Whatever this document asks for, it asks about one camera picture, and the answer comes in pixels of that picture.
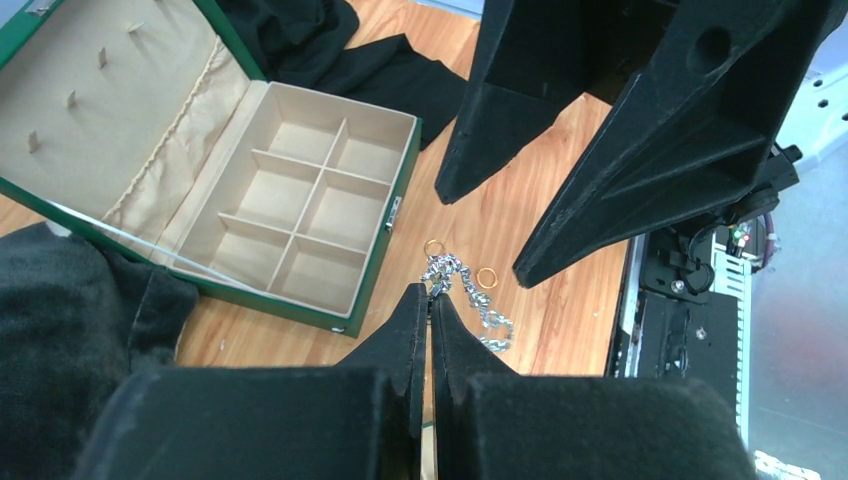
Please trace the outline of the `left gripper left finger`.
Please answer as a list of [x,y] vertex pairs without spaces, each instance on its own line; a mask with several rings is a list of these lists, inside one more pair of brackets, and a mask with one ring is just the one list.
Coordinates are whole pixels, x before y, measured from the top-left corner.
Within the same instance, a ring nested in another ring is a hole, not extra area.
[[428,296],[332,366],[168,367],[109,400],[77,479],[416,479]]

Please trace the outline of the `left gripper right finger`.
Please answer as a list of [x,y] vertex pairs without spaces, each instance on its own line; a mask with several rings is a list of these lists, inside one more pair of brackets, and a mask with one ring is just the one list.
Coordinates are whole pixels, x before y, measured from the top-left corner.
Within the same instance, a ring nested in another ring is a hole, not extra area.
[[531,376],[430,302],[441,479],[752,479],[734,414],[699,380]]

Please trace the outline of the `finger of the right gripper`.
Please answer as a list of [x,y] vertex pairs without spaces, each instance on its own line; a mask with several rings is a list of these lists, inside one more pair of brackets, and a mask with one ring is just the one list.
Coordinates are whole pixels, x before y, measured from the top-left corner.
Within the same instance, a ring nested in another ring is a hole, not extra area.
[[534,287],[616,242],[752,218],[798,180],[778,132],[843,1],[683,1],[518,255]]
[[485,3],[467,89],[435,180],[453,204],[584,93],[612,105],[663,37],[660,1]]

